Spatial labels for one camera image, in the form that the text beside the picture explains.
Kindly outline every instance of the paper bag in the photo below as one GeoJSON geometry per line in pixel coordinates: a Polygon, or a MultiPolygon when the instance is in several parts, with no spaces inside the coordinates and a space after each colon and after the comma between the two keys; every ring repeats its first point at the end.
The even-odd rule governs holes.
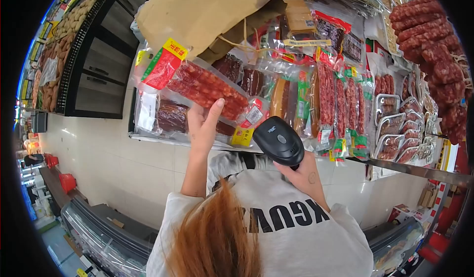
{"type": "Polygon", "coordinates": [[[137,15],[137,23],[153,49],[159,50],[169,37],[190,48],[189,58],[199,56],[208,63],[222,58],[267,20],[282,13],[282,0],[150,0],[137,15]]]}

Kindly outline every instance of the orange hair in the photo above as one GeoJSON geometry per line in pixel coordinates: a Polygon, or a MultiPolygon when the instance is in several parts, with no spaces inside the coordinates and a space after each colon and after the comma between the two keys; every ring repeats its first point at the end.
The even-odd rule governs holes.
{"type": "Polygon", "coordinates": [[[166,257],[171,276],[261,276],[258,234],[247,233],[237,197],[222,178],[220,185],[216,194],[188,212],[175,230],[166,257]]]}

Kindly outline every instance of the black barcode scanner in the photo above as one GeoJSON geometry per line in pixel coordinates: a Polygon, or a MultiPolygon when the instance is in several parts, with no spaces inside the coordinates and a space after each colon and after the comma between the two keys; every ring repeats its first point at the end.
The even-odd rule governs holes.
{"type": "Polygon", "coordinates": [[[304,157],[303,142],[284,120],[272,116],[255,129],[253,137],[272,161],[298,169],[304,157]]]}

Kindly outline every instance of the white sweatshirt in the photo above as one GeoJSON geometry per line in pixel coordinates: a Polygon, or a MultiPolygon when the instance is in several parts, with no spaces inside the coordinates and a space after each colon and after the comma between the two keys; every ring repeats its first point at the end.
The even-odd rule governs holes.
{"type": "MultiPolygon", "coordinates": [[[[228,181],[246,209],[245,225],[250,226],[250,212],[257,219],[263,276],[371,275],[372,252],[346,206],[334,204],[327,213],[278,171],[244,170],[229,176],[228,181]]],[[[171,227],[177,227],[184,215],[203,201],[178,192],[169,194],[163,224],[146,265],[147,277],[168,276],[164,254],[172,240],[171,227]]]]}

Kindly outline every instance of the store aisle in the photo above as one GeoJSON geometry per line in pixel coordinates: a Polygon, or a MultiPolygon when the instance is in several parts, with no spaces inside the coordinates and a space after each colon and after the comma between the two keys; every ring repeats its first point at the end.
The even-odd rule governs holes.
{"type": "MultiPolygon", "coordinates": [[[[159,228],[166,197],[181,188],[189,148],[128,138],[132,93],[128,85],[122,120],[49,114],[40,141],[44,152],[59,157],[59,170],[76,178],[91,205],[106,203],[159,228]]],[[[219,153],[211,151],[210,157],[219,153]]],[[[426,182],[404,174],[366,182],[365,165],[352,161],[346,167],[329,161],[317,166],[328,205],[347,205],[362,228],[387,220],[394,205],[414,207],[426,182]]]]}

